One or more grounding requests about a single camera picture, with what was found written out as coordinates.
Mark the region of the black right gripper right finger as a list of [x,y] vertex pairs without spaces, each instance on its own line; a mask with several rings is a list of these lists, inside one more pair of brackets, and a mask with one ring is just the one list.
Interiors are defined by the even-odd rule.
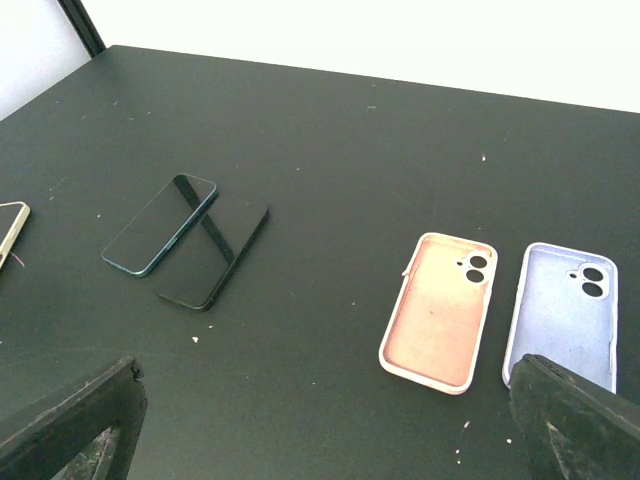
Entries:
[[637,479],[639,406],[537,354],[516,362],[510,410],[534,479]]

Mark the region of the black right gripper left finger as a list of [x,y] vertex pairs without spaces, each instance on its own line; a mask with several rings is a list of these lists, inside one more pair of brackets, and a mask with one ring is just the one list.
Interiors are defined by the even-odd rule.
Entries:
[[1,477],[125,479],[148,398],[141,364],[114,360],[1,421]]

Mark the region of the lilac phone case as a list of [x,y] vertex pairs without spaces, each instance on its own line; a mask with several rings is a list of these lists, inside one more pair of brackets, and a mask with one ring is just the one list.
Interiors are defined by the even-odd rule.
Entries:
[[511,386],[514,365],[542,355],[617,392],[618,269],[609,258],[549,243],[523,255],[502,366]]

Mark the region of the pink phone case with ring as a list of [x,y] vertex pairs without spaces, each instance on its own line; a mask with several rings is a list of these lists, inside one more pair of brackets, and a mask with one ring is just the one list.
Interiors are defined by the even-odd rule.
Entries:
[[381,341],[387,372],[448,395],[472,383],[491,300],[498,253],[488,244],[423,234]]

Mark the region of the black phone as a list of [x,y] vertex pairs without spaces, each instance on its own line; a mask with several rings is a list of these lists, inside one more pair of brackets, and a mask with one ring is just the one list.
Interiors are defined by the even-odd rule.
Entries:
[[154,293],[189,309],[209,309],[268,218],[266,203],[222,194],[162,260]]

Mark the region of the gold rimmed phone case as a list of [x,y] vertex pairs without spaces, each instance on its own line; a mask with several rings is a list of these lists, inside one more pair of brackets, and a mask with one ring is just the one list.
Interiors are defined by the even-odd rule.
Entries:
[[2,203],[0,207],[1,254],[0,266],[3,266],[11,253],[12,247],[23,229],[29,215],[30,207],[22,201]]

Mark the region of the teal edged phone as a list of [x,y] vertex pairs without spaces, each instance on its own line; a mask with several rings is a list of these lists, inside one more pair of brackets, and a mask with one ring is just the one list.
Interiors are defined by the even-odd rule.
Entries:
[[213,181],[175,175],[111,240],[102,259],[126,274],[148,275],[217,195]]

